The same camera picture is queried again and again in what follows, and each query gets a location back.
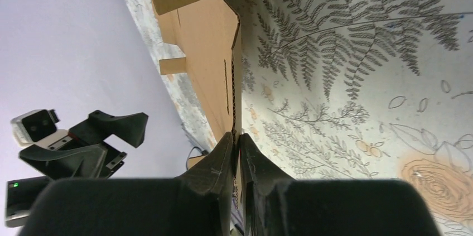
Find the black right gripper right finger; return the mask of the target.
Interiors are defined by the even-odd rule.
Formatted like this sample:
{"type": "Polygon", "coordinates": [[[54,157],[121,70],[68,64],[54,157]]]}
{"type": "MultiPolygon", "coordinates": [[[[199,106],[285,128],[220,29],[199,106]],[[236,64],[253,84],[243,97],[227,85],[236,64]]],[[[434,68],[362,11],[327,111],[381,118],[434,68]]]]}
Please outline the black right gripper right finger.
{"type": "Polygon", "coordinates": [[[287,200],[293,178],[261,153],[251,136],[240,135],[239,166],[245,235],[287,235],[287,200]]]}

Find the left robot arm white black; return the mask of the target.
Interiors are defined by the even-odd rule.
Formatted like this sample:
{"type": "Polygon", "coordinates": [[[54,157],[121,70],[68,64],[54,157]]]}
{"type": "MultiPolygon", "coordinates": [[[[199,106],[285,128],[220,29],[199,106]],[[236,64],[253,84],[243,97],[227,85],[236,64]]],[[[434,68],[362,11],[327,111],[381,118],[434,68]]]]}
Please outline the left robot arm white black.
{"type": "Polygon", "coordinates": [[[36,198],[58,179],[111,177],[124,164],[127,153],[106,139],[117,136],[134,148],[143,141],[148,115],[141,112],[113,116],[100,110],[69,129],[59,129],[53,109],[36,109],[13,118],[13,136],[20,146],[18,158],[40,172],[40,177],[10,180],[6,188],[4,223],[23,226],[36,198]]]}

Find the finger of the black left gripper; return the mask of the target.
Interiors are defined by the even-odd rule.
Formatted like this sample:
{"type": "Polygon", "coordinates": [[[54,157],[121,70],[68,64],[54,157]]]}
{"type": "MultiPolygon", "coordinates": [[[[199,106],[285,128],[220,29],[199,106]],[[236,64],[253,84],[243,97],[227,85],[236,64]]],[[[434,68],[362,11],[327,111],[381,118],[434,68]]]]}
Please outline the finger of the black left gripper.
{"type": "Polygon", "coordinates": [[[143,112],[113,116],[96,110],[90,113],[86,120],[71,127],[69,135],[88,145],[101,143],[109,136],[115,135],[137,148],[144,141],[148,118],[143,112]]]}
{"type": "Polygon", "coordinates": [[[32,145],[20,151],[19,158],[53,180],[72,177],[92,179],[99,177],[107,152],[102,145],[65,151],[32,145]]]}

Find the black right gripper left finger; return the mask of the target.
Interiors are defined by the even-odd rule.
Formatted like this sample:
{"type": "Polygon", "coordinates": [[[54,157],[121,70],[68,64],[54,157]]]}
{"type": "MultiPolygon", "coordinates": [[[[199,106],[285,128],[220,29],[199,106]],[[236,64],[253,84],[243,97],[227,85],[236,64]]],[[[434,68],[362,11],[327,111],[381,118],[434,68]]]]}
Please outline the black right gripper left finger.
{"type": "Polygon", "coordinates": [[[196,235],[229,235],[234,178],[234,132],[226,132],[215,148],[177,177],[184,201],[178,209],[195,214],[196,235]]]}

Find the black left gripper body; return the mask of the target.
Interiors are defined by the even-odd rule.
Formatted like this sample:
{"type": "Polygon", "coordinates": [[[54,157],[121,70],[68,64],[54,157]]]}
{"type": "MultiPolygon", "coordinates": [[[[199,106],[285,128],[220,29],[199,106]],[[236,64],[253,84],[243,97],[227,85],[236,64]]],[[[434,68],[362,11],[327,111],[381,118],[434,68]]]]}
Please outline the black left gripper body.
{"type": "Polygon", "coordinates": [[[44,174],[51,179],[109,178],[124,165],[127,156],[106,142],[85,143],[70,136],[68,131],[48,136],[44,148],[55,152],[44,162],[44,174]]]}

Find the brown cardboard box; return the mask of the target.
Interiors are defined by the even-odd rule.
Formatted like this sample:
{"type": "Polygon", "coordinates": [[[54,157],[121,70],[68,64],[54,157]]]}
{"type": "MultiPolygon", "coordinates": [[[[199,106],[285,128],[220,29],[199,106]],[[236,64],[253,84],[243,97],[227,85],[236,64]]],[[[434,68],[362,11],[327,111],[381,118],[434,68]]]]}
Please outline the brown cardboard box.
{"type": "Polygon", "coordinates": [[[241,133],[240,19],[226,0],[152,0],[162,39],[183,58],[160,62],[161,74],[186,73],[216,139],[241,133]]]}

